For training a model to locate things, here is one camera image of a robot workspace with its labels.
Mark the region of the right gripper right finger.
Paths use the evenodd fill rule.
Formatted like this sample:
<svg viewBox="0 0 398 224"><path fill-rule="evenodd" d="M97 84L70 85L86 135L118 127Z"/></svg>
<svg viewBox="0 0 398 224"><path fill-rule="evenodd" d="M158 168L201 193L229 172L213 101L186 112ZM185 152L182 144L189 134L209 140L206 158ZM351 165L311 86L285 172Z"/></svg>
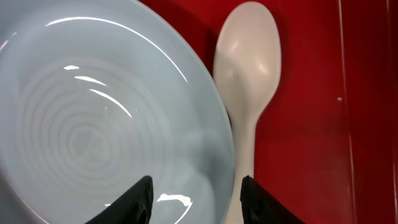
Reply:
<svg viewBox="0 0 398 224"><path fill-rule="evenodd" d="M248 175L239 199L244 224L305 224Z"/></svg>

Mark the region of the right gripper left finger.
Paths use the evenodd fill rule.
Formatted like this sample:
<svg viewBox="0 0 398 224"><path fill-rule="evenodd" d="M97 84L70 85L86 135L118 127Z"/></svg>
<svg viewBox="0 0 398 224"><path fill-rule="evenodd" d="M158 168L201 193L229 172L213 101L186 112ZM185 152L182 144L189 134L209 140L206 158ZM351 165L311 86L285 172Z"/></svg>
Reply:
<svg viewBox="0 0 398 224"><path fill-rule="evenodd" d="M153 179L145 175L86 224L149 224L153 201Z"/></svg>

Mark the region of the large light blue plate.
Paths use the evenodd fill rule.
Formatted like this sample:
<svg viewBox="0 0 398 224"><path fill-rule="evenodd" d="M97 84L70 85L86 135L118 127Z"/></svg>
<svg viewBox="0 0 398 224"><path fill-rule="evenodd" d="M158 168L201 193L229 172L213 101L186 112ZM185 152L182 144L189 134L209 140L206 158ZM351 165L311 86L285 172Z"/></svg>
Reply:
<svg viewBox="0 0 398 224"><path fill-rule="evenodd" d="M185 39L140 1L1 2L1 222L87 223L144 176L151 223L223 223L231 126Z"/></svg>

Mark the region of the white plastic spoon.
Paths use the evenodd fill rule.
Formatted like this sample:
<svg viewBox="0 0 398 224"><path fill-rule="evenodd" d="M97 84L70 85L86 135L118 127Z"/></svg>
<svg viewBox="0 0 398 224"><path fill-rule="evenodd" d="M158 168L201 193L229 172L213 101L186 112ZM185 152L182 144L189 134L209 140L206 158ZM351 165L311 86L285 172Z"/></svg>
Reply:
<svg viewBox="0 0 398 224"><path fill-rule="evenodd" d="M228 111L234 140L234 185L225 223L243 222L242 179L254 175L257 122L280 81L279 31L259 2L244 2L225 20L216 44L213 78Z"/></svg>

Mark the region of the red serving tray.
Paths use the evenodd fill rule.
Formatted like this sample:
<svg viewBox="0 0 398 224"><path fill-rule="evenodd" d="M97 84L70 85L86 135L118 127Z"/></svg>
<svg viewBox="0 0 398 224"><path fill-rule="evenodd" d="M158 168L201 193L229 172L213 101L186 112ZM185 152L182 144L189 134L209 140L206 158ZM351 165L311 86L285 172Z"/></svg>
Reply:
<svg viewBox="0 0 398 224"><path fill-rule="evenodd" d="M282 75L255 179L305 223L396 223L397 1L261 2Z"/></svg>

